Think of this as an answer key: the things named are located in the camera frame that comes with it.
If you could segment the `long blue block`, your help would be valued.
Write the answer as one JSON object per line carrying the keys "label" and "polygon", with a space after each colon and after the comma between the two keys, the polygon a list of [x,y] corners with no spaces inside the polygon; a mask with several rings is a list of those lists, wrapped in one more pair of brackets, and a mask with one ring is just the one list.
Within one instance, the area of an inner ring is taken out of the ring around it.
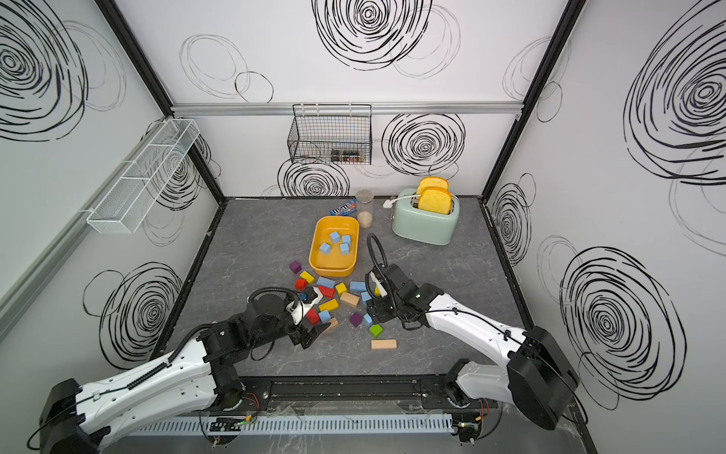
{"label": "long blue block", "polygon": [[365,292],[367,288],[364,282],[352,281],[349,285],[349,290],[352,293],[362,293]]}
{"label": "long blue block", "polygon": [[317,285],[319,287],[325,287],[327,289],[334,289],[334,287],[336,287],[336,282],[326,277],[319,277],[317,280]]}

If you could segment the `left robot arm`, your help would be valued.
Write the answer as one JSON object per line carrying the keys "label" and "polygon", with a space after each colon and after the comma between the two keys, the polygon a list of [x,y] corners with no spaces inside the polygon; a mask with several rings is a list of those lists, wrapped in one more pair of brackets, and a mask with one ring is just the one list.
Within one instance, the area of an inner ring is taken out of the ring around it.
{"label": "left robot arm", "polygon": [[308,348],[324,329],[309,318],[321,300],[316,287],[257,289],[244,311],[197,325],[170,353],[111,378],[64,380],[51,389],[26,446],[39,453],[98,453],[166,418],[215,406],[234,410],[249,397],[236,365],[255,361],[255,349],[285,337]]}

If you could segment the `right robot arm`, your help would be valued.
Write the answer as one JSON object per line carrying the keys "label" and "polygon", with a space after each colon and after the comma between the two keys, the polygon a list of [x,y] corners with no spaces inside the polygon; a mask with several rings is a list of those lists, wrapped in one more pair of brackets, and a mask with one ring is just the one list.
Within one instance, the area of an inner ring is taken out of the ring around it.
{"label": "right robot arm", "polygon": [[397,319],[451,335],[492,363],[463,361],[452,369],[450,400],[493,399],[516,406],[547,431],[557,428],[580,379],[554,337],[542,327],[511,327],[461,304],[431,284],[416,285],[400,267],[374,267],[364,280],[368,310],[380,322]]}

